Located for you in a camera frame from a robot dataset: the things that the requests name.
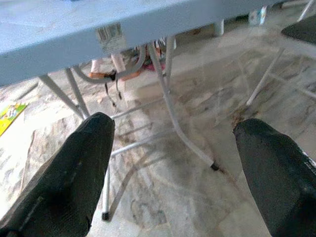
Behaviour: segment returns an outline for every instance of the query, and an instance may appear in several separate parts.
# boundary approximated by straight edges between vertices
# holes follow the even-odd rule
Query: marble floor
[[[109,223],[101,220],[99,203],[89,237],[270,236],[248,189],[232,129],[238,120],[260,118],[290,135],[316,159],[315,100],[271,79],[252,106],[244,109],[278,50],[280,29],[295,22],[301,10],[302,6],[269,9],[260,27],[249,26],[245,19],[229,20],[220,38],[212,37],[212,26],[201,28],[198,35],[177,35],[171,81],[177,116],[184,132],[215,158],[220,170],[207,167],[176,134],[112,158],[113,218]],[[83,70],[88,72],[89,65]],[[316,92],[316,61],[310,58],[286,51],[274,72]],[[74,99],[64,72],[51,76]],[[120,82],[122,100],[112,86],[116,108],[102,85],[76,79],[91,113],[113,115],[162,96],[153,72]],[[0,88],[0,106],[10,101],[29,105],[0,137],[0,217],[81,123],[38,79]],[[136,111],[116,120],[114,149],[169,127],[164,102]]]

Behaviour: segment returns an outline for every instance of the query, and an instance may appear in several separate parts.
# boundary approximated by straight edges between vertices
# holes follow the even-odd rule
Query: sticker
[[[119,23],[98,28],[95,32],[104,53],[112,53],[127,48]]]

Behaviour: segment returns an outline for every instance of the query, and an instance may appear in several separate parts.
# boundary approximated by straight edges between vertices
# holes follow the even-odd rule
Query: colorful booklet
[[[5,107],[0,112],[0,136],[7,130],[11,123],[19,116],[19,114],[25,109],[25,104],[15,104]]]

